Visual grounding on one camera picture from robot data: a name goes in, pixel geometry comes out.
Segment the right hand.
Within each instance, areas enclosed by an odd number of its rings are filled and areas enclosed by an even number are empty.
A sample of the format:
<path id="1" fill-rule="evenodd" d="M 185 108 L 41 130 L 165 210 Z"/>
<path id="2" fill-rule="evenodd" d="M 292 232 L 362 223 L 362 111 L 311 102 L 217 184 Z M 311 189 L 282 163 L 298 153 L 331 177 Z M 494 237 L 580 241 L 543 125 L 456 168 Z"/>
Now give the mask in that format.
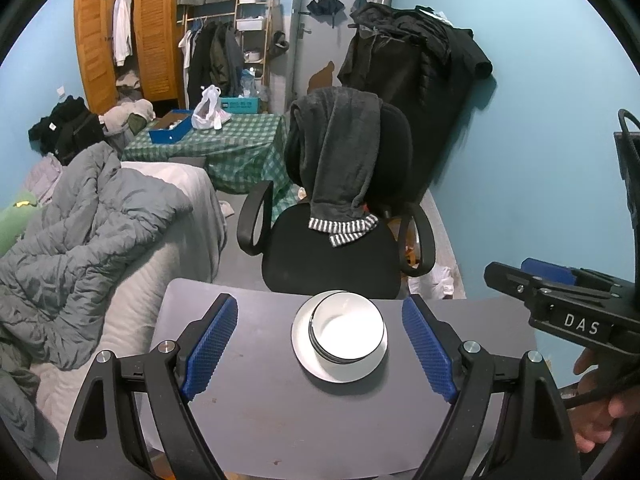
<path id="1" fill-rule="evenodd" d="M 596 373 L 587 372 L 596 364 L 596 355 L 585 349 L 574 364 L 574 374 L 582 375 L 578 382 L 578 392 L 587 393 L 597 387 Z M 612 398 L 584 404 L 568 414 L 572 424 L 575 443 L 581 453 L 590 453 L 597 444 L 605 444 L 612 436 L 613 425 L 639 413 L 639 387 L 617 393 Z"/>

